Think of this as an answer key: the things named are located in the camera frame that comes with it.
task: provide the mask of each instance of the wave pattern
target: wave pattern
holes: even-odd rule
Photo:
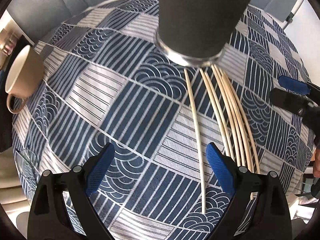
[[[298,142],[299,136],[296,130],[294,128],[290,128],[284,160],[292,166],[295,166],[297,162]]]
[[[264,146],[269,131],[271,109],[251,91],[244,89],[242,105],[256,143]]]
[[[171,62],[158,49],[153,49],[133,75],[135,81],[182,102],[187,93],[184,67]],[[196,70],[188,68],[192,81]]]
[[[111,30],[92,30],[84,36],[83,40],[76,45],[72,52],[84,57],[85,59],[93,59],[106,40],[108,40],[113,34],[114,31]]]
[[[97,132],[90,143],[87,158],[97,155],[107,142],[115,146],[115,158],[100,185],[100,191],[117,203],[123,203],[148,162],[101,132]]]
[[[206,213],[201,213],[201,199],[179,225],[180,227],[211,232],[229,204],[227,193],[214,187],[206,188]]]
[[[73,26],[62,24],[60,28],[55,32],[51,40],[49,41],[49,44],[55,45],[64,36],[66,36],[72,29],[73,29]]]
[[[120,6],[119,8],[132,12],[144,12],[157,3],[158,1],[156,0],[131,0],[130,2]]]
[[[272,75],[273,73],[273,60],[266,49],[253,41],[249,40],[250,56],[254,58],[263,69]]]
[[[47,135],[47,129],[58,113],[60,107],[61,99],[46,87],[33,114],[36,124],[41,128],[44,134]]]

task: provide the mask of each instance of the white wall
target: white wall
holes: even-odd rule
[[[297,48],[311,82],[320,86],[320,20],[307,0],[284,32]]]

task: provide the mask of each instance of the beige mug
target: beige mug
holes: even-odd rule
[[[29,45],[18,54],[9,70],[5,82],[5,92],[8,93],[7,108],[13,113],[19,113],[25,106],[27,99],[36,91],[44,76],[42,58]],[[12,97],[21,98],[19,109],[11,109]]]

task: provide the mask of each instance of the table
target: table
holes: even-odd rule
[[[114,238],[201,240],[219,221],[229,196],[205,161],[207,213],[201,214],[183,67],[153,44],[158,12],[159,0],[107,1],[63,22],[36,44],[46,70],[27,107],[12,120],[16,165],[31,200],[44,170],[68,171],[111,142],[115,159],[90,200]],[[276,171],[289,194],[311,159],[314,135],[300,117],[272,106],[268,92],[280,88],[280,75],[309,80],[295,46],[270,15],[248,6],[219,67],[243,104],[261,172]],[[227,119],[213,73],[206,71]],[[199,70],[188,73],[203,152],[211,141],[223,152]],[[75,230],[84,233],[67,194],[65,199]],[[247,227],[253,203],[238,232]]]

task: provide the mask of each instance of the thin wooden stick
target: thin wooden stick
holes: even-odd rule
[[[216,80],[217,80],[217,83],[218,83],[218,86],[219,86],[219,89],[220,89],[220,92],[221,92],[221,95],[222,95],[222,98],[223,98],[223,102],[224,102],[224,105],[226,106],[226,110],[227,110],[227,113],[228,113],[230,127],[231,127],[231,131],[232,131],[233,142],[235,144],[237,166],[239,167],[239,166],[241,166],[241,159],[240,159],[239,145],[238,145],[238,139],[239,138],[237,137],[238,134],[237,134],[237,131],[236,131],[236,126],[237,126],[238,129],[239,129],[239,127],[238,127],[238,124],[234,123],[234,121],[237,122],[236,115],[234,114],[233,109],[231,110],[232,106],[231,106],[230,98],[226,94],[225,85],[224,85],[224,83],[222,81],[222,77],[221,77],[220,72],[218,71],[218,69],[216,68],[215,65],[213,65],[211,67],[212,67],[214,76],[216,77]]]
[[[201,145],[201,138],[200,138],[199,123],[198,123],[198,119],[197,119],[197,111],[196,111],[195,100],[193,98],[192,87],[191,87],[190,79],[188,76],[188,71],[186,68],[184,69],[184,75],[186,78],[188,94],[189,94],[189,99],[190,99],[190,106],[191,106],[191,111],[192,111],[193,124],[195,126],[195,132],[196,132],[199,170],[200,170],[200,184],[201,184],[201,207],[202,207],[202,214],[205,214],[205,200],[206,200],[205,199],[205,181],[204,181],[202,145]]]
[[[243,107],[242,107],[242,104],[241,104],[241,102],[240,102],[240,100],[238,98],[238,95],[237,95],[235,89],[233,88],[233,86],[232,86],[232,84],[231,84],[231,82],[230,82],[228,77],[226,78],[226,81],[229,83],[231,91],[232,91],[232,93],[234,95],[234,98],[236,99],[236,102],[237,102],[238,107],[240,109],[240,112],[241,112],[242,118],[244,120],[245,126],[247,128],[249,139],[250,139],[250,143],[252,145],[253,157],[254,157],[254,161],[256,163],[257,173],[260,174],[260,167],[259,167],[259,159],[258,159],[257,149],[255,147],[253,135],[252,135],[252,132],[251,132],[251,128],[250,128],[247,116],[246,116],[246,114],[245,114],[245,112],[243,110]]]
[[[227,143],[228,143],[228,147],[229,147],[230,156],[231,156],[232,160],[235,161],[235,157],[233,155],[233,149],[232,149],[232,145],[231,145],[231,140],[230,140],[230,136],[229,136],[229,132],[228,132],[228,127],[227,127],[226,120],[224,118],[224,115],[223,115],[223,112],[222,112],[222,109],[221,109],[221,106],[220,106],[220,101],[218,99],[218,96],[217,96],[216,91],[215,91],[215,89],[214,89],[214,87],[212,85],[212,82],[211,82],[211,79],[210,79],[208,73],[205,72],[204,75],[207,78],[209,87],[210,87],[212,95],[213,95],[213,99],[214,99],[214,101],[216,103],[216,106],[217,106],[217,109],[218,109],[218,112],[219,112],[219,115],[220,115],[220,119],[222,121],[224,133],[225,133],[226,138],[227,138]]]
[[[228,79],[228,77],[226,75],[223,75],[223,78],[224,78],[225,81],[226,81],[226,78]],[[233,94],[232,94],[230,86],[227,86],[227,93],[229,94],[230,98],[233,97]],[[251,151],[250,151],[250,147],[249,147],[249,142],[248,142],[248,139],[247,139],[247,134],[246,134],[245,129],[244,129],[244,124],[242,122],[240,111],[239,111],[239,108],[238,108],[237,103],[236,103],[235,100],[231,100],[231,103],[232,103],[233,109],[234,109],[234,111],[236,113],[236,118],[238,120],[238,124],[239,124],[239,127],[240,127],[241,137],[242,137],[242,141],[243,141],[243,144],[244,144],[244,151],[245,151],[245,155],[246,155],[246,159],[247,159],[248,170],[254,173],[252,165],[251,165],[252,158],[251,158]]]
[[[213,112],[214,112],[214,114],[215,114],[215,116],[217,118],[218,126],[219,126],[221,137],[222,137],[222,142],[223,142],[223,145],[224,145],[224,150],[226,152],[226,155],[228,157],[230,157],[229,146],[228,146],[228,143],[227,143],[227,137],[226,137],[224,129],[223,129],[222,121],[220,119],[220,115],[219,115],[216,103],[214,101],[210,85],[209,85],[209,83],[207,81],[207,78],[205,77],[204,72],[203,72],[203,70],[201,68],[200,68],[200,73],[202,75],[202,79],[204,81],[204,85],[205,85],[205,87],[207,89],[207,92],[208,92],[208,95],[209,95],[209,98],[210,98],[210,101],[211,101],[211,105],[212,105],[212,108],[213,108]]]
[[[224,84],[225,91],[227,91],[227,88],[226,88],[227,84],[225,84],[224,81],[223,81],[223,84]],[[232,102],[231,102],[231,100],[233,100],[233,99],[229,96],[229,93],[226,92],[226,95],[227,95],[228,100],[230,102],[230,109],[231,109],[231,113],[232,113],[232,118],[234,120],[234,124],[236,127],[236,134],[237,134],[237,139],[239,142],[239,149],[240,149],[240,156],[241,156],[241,165],[245,166],[245,157],[244,157],[244,149],[243,149],[243,143],[242,143],[242,138],[241,138],[241,132],[240,132],[239,124],[238,124],[238,119],[236,117],[236,113],[235,113],[235,110],[233,109]]]

